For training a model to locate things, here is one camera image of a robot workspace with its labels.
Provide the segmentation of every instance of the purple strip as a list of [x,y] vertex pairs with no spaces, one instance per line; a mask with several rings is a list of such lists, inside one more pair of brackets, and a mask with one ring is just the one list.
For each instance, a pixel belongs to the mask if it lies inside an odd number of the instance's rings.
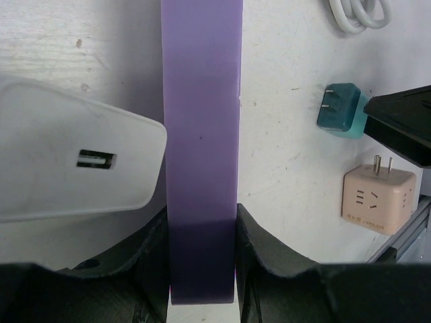
[[174,304],[234,297],[242,0],[162,0]]

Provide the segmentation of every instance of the teal power adapter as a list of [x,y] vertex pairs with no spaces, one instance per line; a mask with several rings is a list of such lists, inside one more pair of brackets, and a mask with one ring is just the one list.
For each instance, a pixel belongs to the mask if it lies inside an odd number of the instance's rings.
[[358,139],[364,133],[368,118],[364,108],[369,100],[352,83],[331,84],[325,90],[317,125],[337,137]]

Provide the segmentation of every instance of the socket outlet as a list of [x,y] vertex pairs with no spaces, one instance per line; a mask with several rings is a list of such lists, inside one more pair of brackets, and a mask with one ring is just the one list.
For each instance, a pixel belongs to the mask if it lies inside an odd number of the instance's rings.
[[344,178],[342,217],[373,231],[393,235],[413,213],[416,175],[390,166],[363,165]]

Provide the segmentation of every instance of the usb charging port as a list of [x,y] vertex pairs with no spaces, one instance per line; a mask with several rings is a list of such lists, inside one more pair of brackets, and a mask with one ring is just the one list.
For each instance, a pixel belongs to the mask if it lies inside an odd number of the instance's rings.
[[78,155],[76,167],[99,168],[101,170],[111,170],[117,155],[113,153],[102,153],[82,149]]

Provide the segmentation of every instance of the power plug prong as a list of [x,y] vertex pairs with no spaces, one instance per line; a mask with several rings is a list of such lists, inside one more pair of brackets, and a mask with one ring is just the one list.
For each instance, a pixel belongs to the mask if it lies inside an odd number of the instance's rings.
[[390,173],[391,173],[391,170],[392,170],[392,161],[393,161],[393,158],[392,158],[392,157],[391,157],[391,158],[389,158],[388,174],[390,174]]
[[382,157],[377,156],[377,176],[380,175],[380,165],[382,164]]
[[373,173],[377,172],[377,158],[378,158],[378,155],[375,155],[374,156],[374,165],[372,167],[372,172]]

